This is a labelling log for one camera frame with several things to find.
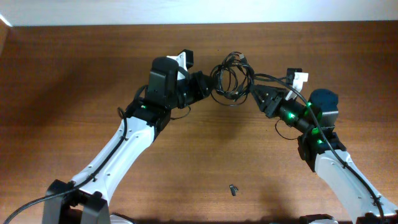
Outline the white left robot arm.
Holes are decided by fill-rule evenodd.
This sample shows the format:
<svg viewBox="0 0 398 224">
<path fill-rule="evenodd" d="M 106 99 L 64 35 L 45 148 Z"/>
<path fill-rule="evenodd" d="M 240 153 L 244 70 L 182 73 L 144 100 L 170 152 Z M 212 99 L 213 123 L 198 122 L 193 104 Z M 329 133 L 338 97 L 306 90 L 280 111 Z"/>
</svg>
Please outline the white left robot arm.
<svg viewBox="0 0 398 224">
<path fill-rule="evenodd" d="M 109 203 L 129 168 L 166 127 L 174 108 L 185 108 L 208 97 L 216 85 L 202 72 L 189 73 L 170 57 L 152 62 L 149 83 L 120 112 L 121 124 L 100 153 L 68 183 L 55 180 L 46 194 L 43 223 L 131 223 L 112 214 Z"/>
</svg>

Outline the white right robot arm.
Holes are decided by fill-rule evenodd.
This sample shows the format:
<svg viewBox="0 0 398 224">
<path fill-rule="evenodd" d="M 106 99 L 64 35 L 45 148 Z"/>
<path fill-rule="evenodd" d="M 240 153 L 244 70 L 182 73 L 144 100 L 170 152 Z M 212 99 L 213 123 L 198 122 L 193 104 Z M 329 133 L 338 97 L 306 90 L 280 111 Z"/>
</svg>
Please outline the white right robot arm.
<svg viewBox="0 0 398 224">
<path fill-rule="evenodd" d="M 397 223 L 397 205 L 361 173 L 334 131 L 337 94 L 317 89 L 299 103 L 283 88 L 255 85 L 250 92 L 268 118 L 278 117 L 301 132 L 297 138 L 301 159 L 331 188 L 353 223 Z"/>
</svg>

